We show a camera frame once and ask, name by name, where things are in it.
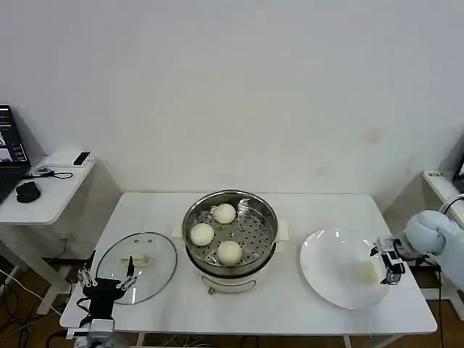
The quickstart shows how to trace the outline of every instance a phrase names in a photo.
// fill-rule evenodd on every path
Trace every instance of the floor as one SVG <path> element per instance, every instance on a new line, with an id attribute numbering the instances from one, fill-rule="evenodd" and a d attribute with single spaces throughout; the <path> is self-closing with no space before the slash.
<path id="1" fill-rule="evenodd" d="M 4 264 L 0 261 L 1 269 L 4 269 Z M 74 279 L 75 272 L 70 274 L 70 279 Z M 437 282 L 433 274 L 419 272 L 415 274 L 416 279 L 421 287 L 436 287 Z M 43 293 L 47 289 L 47 283 L 32 270 L 18 275 L 18 279 L 23 282 L 29 289 L 34 290 L 38 294 Z M 25 319 L 30 314 L 30 318 L 35 318 L 37 314 L 34 308 L 37 306 L 36 298 L 20 288 L 17 284 L 10 283 L 11 287 L 17 292 L 20 303 L 15 313 L 20 319 Z M 17 321 L 9 324 L 6 328 L 4 324 L 7 323 L 9 315 L 5 309 L 5 301 L 10 312 L 15 311 L 16 300 L 11 289 L 7 291 L 6 297 L 0 298 L 0 347 L 13 348 L 13 347 L 30 347 L 30 348 L 46 348 L 46 340 L 50 334 L 59 331 L 62 328 L 59 326 L 58 315 L 49 315 L 43 318 L 37 318 L 40 322 L 34 323 L 28 327 L 28 341 L 25 342 L 26 332 L 23 331 L 21 342 L 20 331 L 15 332 L 21 326 Z M 65 303 L 66 297 L 60 298 L 55 302 L 55 307 L 62 308 Z M 438 318 L 438 302 L 430 301 L 429 306 Z M 451 308 L 449 302 L 442 302 L 442 318 L 444 327 L 444 343 L 446 347 L 464 347 L 464 323 L 460 322 Z M 130 344 L 136 343 L 137 335 L 127 334 L 126 339 Z M 153 334 L 146 337 L 145 345 L 162 345 L 167 340 L 172 339 L 169 345 L 178 345 L 182 347 L 188 343 L 189 347 L 239 347 L 242 337 L 241 336 L 176 336 Z M 361 347 L 365 337 L 352 337 L 352 346 L 354 348 Z M 242 348 L 256 348 L 256 338 L 246 337 L 242 342 Z M 71 348 L 72 341 L 66 341 L 61 338 L 55 338 L 51 341 L 49 348 Z M 259 338 L 260 348 L 277 348 L 277 347 L 316 347 L 316 348 L 343 348 L 343 339 L 340 337 L 306 337 L 306 336 L 261 336 Z M 407 336 L 389 345 L 391 348 L 438 348 L 440 347 L 439 332 L 425 335 L 425 336 Z"/>

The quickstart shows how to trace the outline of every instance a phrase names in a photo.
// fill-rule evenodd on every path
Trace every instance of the white wall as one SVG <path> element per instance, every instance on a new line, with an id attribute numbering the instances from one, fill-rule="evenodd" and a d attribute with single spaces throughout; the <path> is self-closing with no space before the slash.
<path id="1" fill-rule="evenodd" d="M 3 1 L 0 102 L 34 150 L 92 149 L 124 191 L 363 192 L 385 210 L 464 151 L 463 13 L 432 0 Z"/>

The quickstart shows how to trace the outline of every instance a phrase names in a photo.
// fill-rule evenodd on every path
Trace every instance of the white table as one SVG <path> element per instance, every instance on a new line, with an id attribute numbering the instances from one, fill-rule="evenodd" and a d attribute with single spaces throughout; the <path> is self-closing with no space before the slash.
<path id="1" fill-rule="evenodd" d="M 9 248 L 26 265 L 51 284 L 44 297 L 45 301 L 37 310 L 39 314 L 46 314 L 49 311 L 50 304 L 53 303 L 58 294 L 69 294 L 70 285 L 66 282 L 65 277 L 70 268 L 63 267 L 59 272 L 55 271 L 42 259 L 40 253 L 30 246 L 23 231 L 33 226 L 55 223 L 91 171 L 94 163 L 91 160 L 82 167 L 49 167 L 56 172 L 71 172 L 73 177 L 69 179 L 34 178 L 24 180 L 36 182 L 41 191 L 40 198 L 27 204 L 19 203 L 16 200 L 16 191 L 13 190 L 0 204 L 0 224 L 8 225 L 9 228 L 16 228 L 18 232 L 16 233 L 17 245 L 9 246 Z"/>
<path id="2" fill-rule="evenodd" d="M 96 245 L 92 272 L 104 254 L 122 237 L 156 231 L 171 237 L 175 224 L 201 194 L 127 193 L 118 202 Z M 178 266 L 169 284 L 155 297 L 130 307 L 116 304 L 116 331 L 139 333 L 252 335 L 376 335 L 366 347 L 384 347 L 405 334 L 428 334 L 436 321 L 407 269 L 398 286 L 371 310 L 350 311 L 320 297 L 299 270 L 299 245 L 318 229 L 343 226 L 374 240 L 388 235 L 381 213 L 362 194 L 260 194 L 289 225 L 285 252 L 275 254 L 266 278 L 243 294 L 208 294 L 181 241 L 174 240 Z M 61 325 L 76 328 L 86 315 L 75 306 L 78 286 L 61 317 Z"/>

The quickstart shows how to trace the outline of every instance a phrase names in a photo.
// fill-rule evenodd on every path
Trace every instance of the white plate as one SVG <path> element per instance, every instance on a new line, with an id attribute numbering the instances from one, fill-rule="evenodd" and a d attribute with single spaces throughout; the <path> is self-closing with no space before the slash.
<path id="1" fill-rule="evenodd" d="M 299 262 L 319 295 L 337 306 L 363 310 L 379 303 L 389 290 L 389 285 L 380 284 L 385 266 L 379 255 L 369 256 L 372 248 L 356 233 L 320 230 L 303 242 Z"/>

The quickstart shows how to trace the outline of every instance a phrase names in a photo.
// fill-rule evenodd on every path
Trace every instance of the perforated steamer tray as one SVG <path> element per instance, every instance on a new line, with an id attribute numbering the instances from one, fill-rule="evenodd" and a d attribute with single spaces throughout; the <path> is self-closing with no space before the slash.
<path id="1" fill-rule="evenodd" d="M 235 220 L 230 224 L 218 223 L 211 211 L 203 212 L 194 225 L 206 223 L 215 232 L 214 239 L 207 246 L 197 246 L 188 239 L 193 256 L 215 266 L 223 265 L 218 261 L 218 248 L 224 241 L 235 241 L 242 248 L 242 258 L 235 266 L 248 265 L 261 257 L 268 257 L 275 235 L 269 222 L 256 210 L 238 206 Z"/>

